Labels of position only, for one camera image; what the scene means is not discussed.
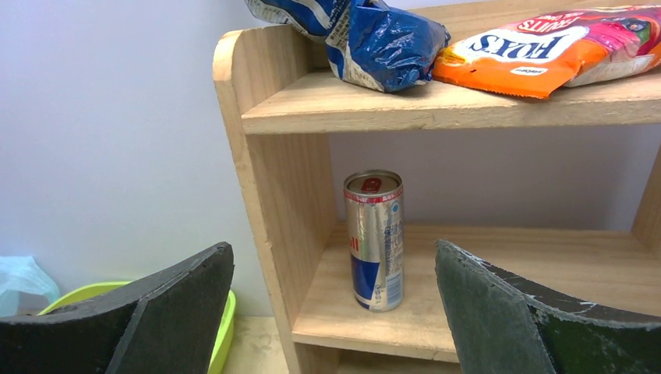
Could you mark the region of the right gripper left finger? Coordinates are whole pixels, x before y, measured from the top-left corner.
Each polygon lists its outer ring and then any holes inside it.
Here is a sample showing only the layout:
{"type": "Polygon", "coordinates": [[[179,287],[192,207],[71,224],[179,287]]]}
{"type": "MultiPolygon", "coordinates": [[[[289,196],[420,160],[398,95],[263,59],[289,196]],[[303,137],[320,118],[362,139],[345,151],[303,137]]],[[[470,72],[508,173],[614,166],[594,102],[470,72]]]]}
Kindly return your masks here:
{"type": "Polygon", "coordinates": [[[1,320],[4,373],[205,373],[234,256],[219,242],[169,268],[40,316],[1,320]]]}

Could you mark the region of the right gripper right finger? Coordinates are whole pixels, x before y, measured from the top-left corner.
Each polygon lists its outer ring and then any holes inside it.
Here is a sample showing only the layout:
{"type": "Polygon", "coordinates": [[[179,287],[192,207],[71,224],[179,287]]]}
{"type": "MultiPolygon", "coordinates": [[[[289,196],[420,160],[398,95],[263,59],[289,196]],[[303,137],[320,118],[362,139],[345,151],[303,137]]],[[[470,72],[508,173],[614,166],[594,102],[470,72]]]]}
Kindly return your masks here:
{"type": "Polygon", "coordinates": [[[465,373],[657,373],[660,319],[566,295],[437,241],[437,287],[465,373]]]}

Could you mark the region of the light blue plastic grocery bag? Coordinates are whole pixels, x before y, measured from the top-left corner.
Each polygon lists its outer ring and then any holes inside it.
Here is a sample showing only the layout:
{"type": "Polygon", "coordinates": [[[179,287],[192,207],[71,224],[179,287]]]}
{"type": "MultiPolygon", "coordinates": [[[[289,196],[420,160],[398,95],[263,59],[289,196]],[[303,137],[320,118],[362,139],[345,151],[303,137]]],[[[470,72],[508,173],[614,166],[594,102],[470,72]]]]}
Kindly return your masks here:
{"type": "Polygon", "coordinates": [[[49,303],[61,296],[58,285],[32,256],[2,256],[1,317],[14,316],[19,311],[21,294],[40,296],[49,303]]]}

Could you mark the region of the small blue snack packet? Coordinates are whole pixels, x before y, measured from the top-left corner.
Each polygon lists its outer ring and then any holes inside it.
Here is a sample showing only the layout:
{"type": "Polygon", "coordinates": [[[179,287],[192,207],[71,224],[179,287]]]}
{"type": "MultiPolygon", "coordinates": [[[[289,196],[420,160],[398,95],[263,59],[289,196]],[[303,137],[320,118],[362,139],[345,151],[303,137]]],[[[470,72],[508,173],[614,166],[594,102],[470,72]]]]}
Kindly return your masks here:
{"type": "Polygon", "coordinates": [[[393,171],[358,172],[344,181],[345,218],[355,300],[371,312],[404,296],[404,186],[393,171]]]}

